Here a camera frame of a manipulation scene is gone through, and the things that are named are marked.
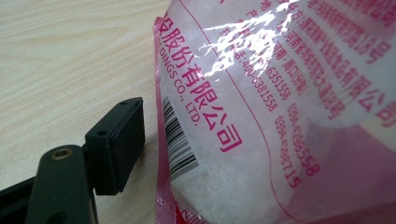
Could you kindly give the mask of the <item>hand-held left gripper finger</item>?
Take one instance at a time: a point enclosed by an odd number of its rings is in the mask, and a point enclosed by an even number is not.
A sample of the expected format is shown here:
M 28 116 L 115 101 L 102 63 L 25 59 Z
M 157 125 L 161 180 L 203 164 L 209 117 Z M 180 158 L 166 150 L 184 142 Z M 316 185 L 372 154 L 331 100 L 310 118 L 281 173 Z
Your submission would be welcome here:
M 117 103 L 86 134 L 89 177 L 97 195 L 117 195 L 145 145 L 143 99 Z

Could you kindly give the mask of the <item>pink and white plastic bag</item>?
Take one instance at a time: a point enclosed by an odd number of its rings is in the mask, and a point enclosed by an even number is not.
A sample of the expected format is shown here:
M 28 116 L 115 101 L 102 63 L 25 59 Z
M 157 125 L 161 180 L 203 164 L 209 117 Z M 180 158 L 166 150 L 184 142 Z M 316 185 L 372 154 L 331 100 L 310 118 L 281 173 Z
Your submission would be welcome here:
M 396 0 L 171 0 L 168 224 L 396 224 Z

